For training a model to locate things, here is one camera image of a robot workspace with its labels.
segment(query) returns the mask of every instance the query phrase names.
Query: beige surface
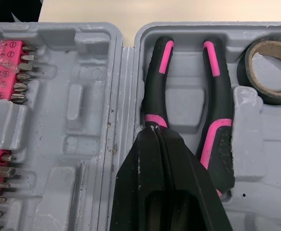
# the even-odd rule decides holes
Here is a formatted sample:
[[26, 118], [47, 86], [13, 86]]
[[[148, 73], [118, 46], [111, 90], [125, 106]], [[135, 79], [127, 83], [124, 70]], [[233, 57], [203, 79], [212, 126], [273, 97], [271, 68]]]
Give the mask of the beige surface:
[[110, 22], [133, 46], [157, 21], [281, 21], [281, 0], [44, 0], [40, 22]]

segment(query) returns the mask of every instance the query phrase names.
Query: pliers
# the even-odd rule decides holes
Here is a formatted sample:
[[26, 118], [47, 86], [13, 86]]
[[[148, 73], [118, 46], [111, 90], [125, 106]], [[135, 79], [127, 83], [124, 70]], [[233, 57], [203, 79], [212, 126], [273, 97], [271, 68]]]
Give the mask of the pliers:
[[232, 230], [210, 172], [168, 128], [165, 89], [173, 46], [169, 37], [156, 41], [142, 105], [146, 128], [117, 173], [110, 231]]

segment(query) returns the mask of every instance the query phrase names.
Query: gray plastic tray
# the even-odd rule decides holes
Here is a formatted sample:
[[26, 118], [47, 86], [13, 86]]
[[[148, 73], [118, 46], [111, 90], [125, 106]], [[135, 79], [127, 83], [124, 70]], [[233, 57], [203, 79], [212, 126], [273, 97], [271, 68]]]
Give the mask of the gray plastic tray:
[[235, 231], [281, 231], [281, 106], [235, 88], [240, 54], [258, 38], [280, 37], [281, 23], [153, 23], [140, 29], [134, 48], [122, 47], [120, 31], [107, 23], [0, 24], [0, 39], [39, 48], [28, 111], [17, 120], [24, 124], [15, 125], [22, 130], [13, 137], [21, 141], [12, 149], [18, 174], [0, 205], [5, 231], [109, 229], [115, 176], [142, 129], [144, 80], [161, 35], [175, 41], [166, 87], [170, 127], [192, 152], [207, 111], [202, 42], [210, 35], [225, 42], [236, 184], [223, 205]]

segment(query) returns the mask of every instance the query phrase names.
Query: black electrical tape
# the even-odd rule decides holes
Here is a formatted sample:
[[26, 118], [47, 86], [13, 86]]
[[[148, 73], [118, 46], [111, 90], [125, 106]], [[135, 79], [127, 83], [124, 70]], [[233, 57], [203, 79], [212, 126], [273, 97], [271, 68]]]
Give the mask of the black electrical tape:
[[252, 66], [253, 56], [259, 53], [281, 60], [281, 40], [261, 38], [253, 42], [243, 53], [237, 67], [237, 78], [240, 85], [255, 88], [264, 103], [281, 105], [281, 92], [262, 86], [257, 80]]

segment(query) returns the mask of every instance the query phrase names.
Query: rubber grip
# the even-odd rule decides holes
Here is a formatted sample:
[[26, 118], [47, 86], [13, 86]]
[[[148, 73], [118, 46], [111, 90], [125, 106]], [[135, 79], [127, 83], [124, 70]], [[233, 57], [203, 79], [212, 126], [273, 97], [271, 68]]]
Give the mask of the rubber grip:
[[225, 49], [217, 37], [203, 44], [208, 84], [208, 113], [197, 150], [218, 193], [233, 188], [235, 178], [231, 153], [231, 124], [234, 113]]
[[170, 37], [160, 37], [155, 43], [149, 64], [142, 110], [146, 126], [168, 127], [165, 90], [167, 73], [173, 54], [174, 41]]

